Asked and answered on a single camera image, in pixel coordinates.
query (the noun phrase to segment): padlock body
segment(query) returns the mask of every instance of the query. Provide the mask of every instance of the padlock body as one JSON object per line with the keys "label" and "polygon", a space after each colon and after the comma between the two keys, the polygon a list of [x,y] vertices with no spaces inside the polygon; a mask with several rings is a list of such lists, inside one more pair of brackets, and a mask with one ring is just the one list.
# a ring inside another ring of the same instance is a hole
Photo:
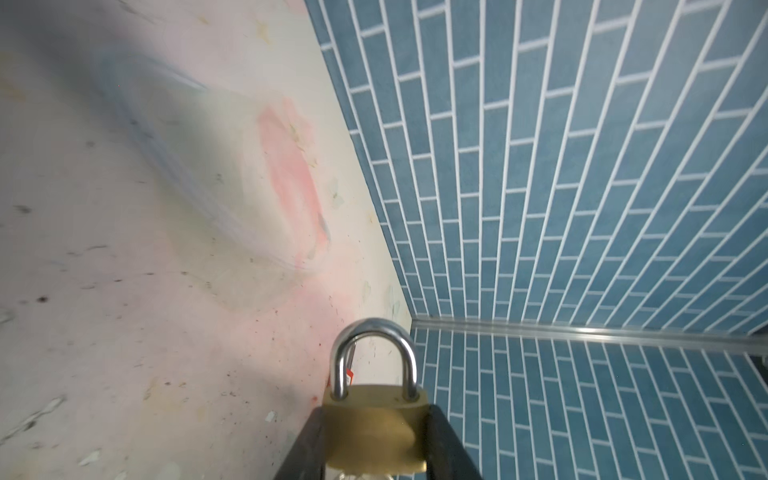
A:
{"label": "padlock body", "polygon": [[426,471],[429,400],[407,402],[401,386],[354,385],[344,400],[323,397],[326,463],[348,475]]}

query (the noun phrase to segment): brass padlock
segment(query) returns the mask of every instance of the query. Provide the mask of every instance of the brass padlock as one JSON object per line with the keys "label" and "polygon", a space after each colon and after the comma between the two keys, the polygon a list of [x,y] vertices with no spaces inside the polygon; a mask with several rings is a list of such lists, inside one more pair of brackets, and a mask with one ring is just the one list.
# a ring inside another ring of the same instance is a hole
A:
{"label": "brass padlock", "polygon": [[[349,349],[367,336],[382,336],[402,357],[402,387],[346,384]],[[347,326],[331,351],[330,386],[323,397],[326,464],[347,475],[425,472],[429,400],[419,387],[408,333],[389,320],[370,318]]]}

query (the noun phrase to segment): stain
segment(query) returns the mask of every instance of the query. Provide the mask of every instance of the stain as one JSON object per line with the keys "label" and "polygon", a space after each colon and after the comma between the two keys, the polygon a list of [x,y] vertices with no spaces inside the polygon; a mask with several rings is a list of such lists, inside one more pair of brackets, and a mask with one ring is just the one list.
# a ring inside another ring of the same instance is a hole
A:
{"label": "stain", "polygon": [[264,40],[264,43],[271,45],[270,41],[270,26],[261,20],[256,20],[256,36]]}
{"label": "stain", "polygon": [[78,465],[81,467],[85,467],[86,465],[90,465],[91,463],[98,462],[98,459],[101,457],[101,449],[96,449],[93,452],[89,453],[81,461],[78,462]]}
{"label": "stain", "polygon": [[4,70],[13,63],[13,56],[8,52],[0,51],[0,95],[13,101],[25,101],[26,94],[17,88],[4,75]]}

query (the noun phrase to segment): steel shackle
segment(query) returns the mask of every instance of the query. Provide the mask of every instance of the steel shackle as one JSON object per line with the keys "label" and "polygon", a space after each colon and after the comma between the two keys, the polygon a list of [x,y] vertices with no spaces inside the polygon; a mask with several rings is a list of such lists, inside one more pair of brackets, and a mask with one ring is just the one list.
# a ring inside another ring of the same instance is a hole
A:
{"label": "steel shackle", "polygon": [[346,398],[346,357],[349,355],[349,349],[367,336],[382,336],[395,344],[402,357],[402,397],[407,402],[416,401],[419,397],[419,383],[413,341],[400,325],[382,318],[358,320],[336,337],[331,349],[331,398]]}

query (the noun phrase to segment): scuff mark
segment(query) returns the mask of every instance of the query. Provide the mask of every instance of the scuff mark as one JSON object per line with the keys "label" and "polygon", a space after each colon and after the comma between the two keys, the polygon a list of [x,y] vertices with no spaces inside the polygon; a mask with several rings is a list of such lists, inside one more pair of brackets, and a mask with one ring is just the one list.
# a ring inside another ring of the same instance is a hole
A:
{"label": "scuff mark", "polygon": [[48,404],[42,409],[27,417],[23,422],[19,423],[16,427],[6,433],[3,438],[0,439],[0,446],[3,446],[9,439],[13,438],[16,434],[29,430],[37,423],[38,419],[43,415],[56,410],[65,400],[67,396],[61,395],[48,402]]}
{"label": "scuff mark", "polygon": [[98,462],[98,459],[101,457],[101,450],[95,449],[93,452],[86,455],[80,462],[78,462],[78,465],[81,467],[85,467],[86,465],[90,465],[91,463]]}

